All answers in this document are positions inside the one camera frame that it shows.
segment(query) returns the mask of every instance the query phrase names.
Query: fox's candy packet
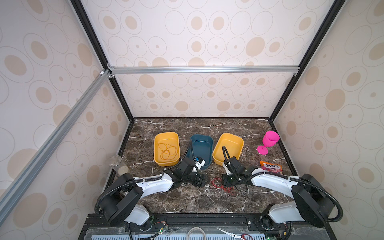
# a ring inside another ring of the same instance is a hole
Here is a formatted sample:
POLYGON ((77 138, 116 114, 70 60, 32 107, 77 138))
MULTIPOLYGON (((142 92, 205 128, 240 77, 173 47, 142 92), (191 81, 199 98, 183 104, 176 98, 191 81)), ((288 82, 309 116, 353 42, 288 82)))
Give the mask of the fox's candy packet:
POLYGON ((263 170, 283 174, 283 169, 279 164, 260 161, 260 166, 263 170))

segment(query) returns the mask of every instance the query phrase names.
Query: red wire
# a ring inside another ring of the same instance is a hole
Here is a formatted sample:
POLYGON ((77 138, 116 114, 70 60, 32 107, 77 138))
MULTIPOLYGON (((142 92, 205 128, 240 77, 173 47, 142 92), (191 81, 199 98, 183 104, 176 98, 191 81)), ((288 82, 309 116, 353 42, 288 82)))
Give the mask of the red wire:
POLYGON ((247 233, 244 233, 243 235, 241 235, 241 238, 247 240, 247 238, 245 238, 245 236, 248 236, 250 238, 250 240, 253 240, 253 237, 247 233))
POLYGON ((213 188, 222 189, 224 192, 226 192, 230 195, 235 194, 233 187, 224 187, 222 182, 221 182, 221 178, 219 178, 219 177, 215 177, 214 179, 212 179, 211 182, 209 183, 209 186, 213 187, 213 188))
POLYGON ((167 224, 166 221, 159 221, 159 222, 157 222, 157 223, 163 223, 164 225, 167 225, 167 226, 168 226, 168 224, 167 224))
POLYGON ((287 228, 287 225, 285 225, 285 231, 284 231, 284 233, 287 232, 287 231, 288 231, 288 228, 287 228))

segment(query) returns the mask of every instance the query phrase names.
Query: polka dot wallpaper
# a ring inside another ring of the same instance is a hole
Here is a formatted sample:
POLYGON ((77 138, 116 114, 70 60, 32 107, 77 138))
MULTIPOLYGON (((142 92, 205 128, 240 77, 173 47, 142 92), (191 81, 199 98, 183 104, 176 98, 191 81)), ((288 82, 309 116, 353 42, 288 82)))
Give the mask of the polka dot wallpaper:
POLYGON ((340 240, 384 234, 383 29, 383 0, 349 1, 275 120, 299 174, 342 205, 340 240))
MULTIPOLYGON (((0 195, 101 70, 66 0, 0 2, 0 195)), ((0 240, 77 239, 128 120, 105 82, 0 227, 0 240)))
POLYGON ((83 0, 113 66, 298 65, 333 0, 83 0))
POLYGON ((66 0, 1 1, 0 195, 100 70, 66 0))
POLYGON ((0 227, 0 240, 77 240, 108 178, 106 160, 127 127, 106 81, 0 227))
POLYGON ((134 117, 269 117, 292 73, 117 74, 134 117))

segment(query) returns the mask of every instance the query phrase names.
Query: marble tabletop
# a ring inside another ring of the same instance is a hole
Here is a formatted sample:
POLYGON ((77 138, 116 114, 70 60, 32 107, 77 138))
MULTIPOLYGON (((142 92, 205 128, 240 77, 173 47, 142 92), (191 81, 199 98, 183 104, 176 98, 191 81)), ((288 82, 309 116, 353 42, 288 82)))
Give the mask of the marble tabletop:
MULTIPOLYGON (((194 134, 208 135, 216 145, 221 134, 228 132, 241 137, 244 147, 239 161, 245 166, 260 166, 260 161, 280 164, 283 174, 292 175, 284 155, 276 144, 268 148, 267 155, 260 155, 256 148, 271 126, 266 119, 136 119, 124 150, 123 159, 133 176, 149 177, 160 174, 163 167, 154 162, 154 138, 161 132, 176 132, 179 135, 180 152, 186 150, 194 134)), ((212 161, 208 169, 202 170, 209 179, 225 173, 222 166, 212 161)), ((263 187, 250 186, 245 193, 236 189, 229 194, 222 189, 209 186, 197 188, 190 184, 175 190, 156 193, 139 201, 152 213, 253 213, 262 212, 270 203, 281 204, 292 199, 263 187)))

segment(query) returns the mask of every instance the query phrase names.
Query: glass jar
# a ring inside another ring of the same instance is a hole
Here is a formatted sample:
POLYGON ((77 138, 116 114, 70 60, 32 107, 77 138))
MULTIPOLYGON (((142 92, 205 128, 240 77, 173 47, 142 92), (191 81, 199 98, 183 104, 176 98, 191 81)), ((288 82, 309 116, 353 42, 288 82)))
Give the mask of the glass jar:
POLYGON ((115 170, 119 176, 129 173, 129 167, 125 164, 119 155, 110 157, 108 159, 109 165, 115 170))

